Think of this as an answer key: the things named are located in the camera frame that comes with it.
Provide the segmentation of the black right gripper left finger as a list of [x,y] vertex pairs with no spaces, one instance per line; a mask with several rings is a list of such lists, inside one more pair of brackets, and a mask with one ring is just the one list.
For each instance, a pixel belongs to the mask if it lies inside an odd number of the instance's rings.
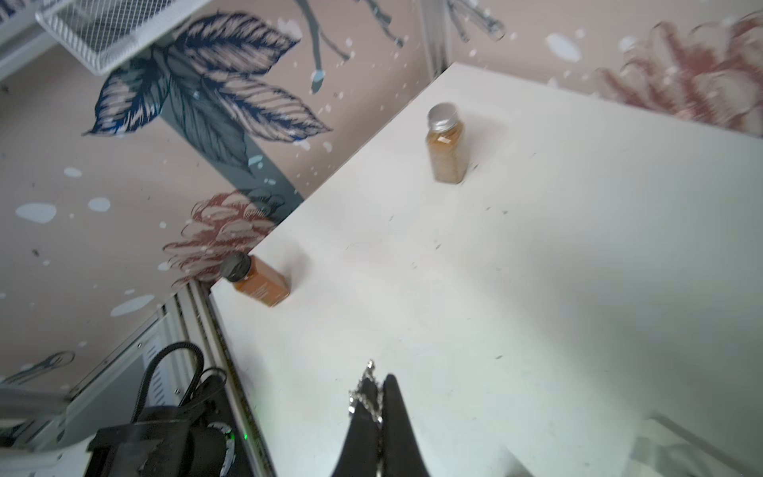
[[351,419],[344,445],[332,475],[334,477],[374,477],[380,460],[382,412],[379,387],[363,377],[351,393]]

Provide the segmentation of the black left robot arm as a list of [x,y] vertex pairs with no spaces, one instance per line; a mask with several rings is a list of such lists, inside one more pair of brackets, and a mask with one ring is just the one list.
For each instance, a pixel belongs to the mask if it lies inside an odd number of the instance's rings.
[[[192,379],[179,405],[148,405],[150,384],[162,361],[177,351],[194,358]],[[85,477],[232,476],[236,473],[236,423],[226,393],[228,375],[207,368],[201,348],[173,343],[149,362],[130,423],[100,429],[89,443]]]

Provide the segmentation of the white jewelry box lid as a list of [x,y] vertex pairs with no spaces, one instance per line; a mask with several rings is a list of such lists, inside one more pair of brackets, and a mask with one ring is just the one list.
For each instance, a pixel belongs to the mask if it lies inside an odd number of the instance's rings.
[[683,429],[671,419],[655,415],[641,423],[622,476],[761,476],[761,473]]

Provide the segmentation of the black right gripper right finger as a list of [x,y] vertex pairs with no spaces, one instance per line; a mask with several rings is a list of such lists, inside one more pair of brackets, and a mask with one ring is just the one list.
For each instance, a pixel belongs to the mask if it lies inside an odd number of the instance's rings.
[[417,444],[403,393],[395,375],[383,383],[381,424],[381,475],[385,477],[429,477]]

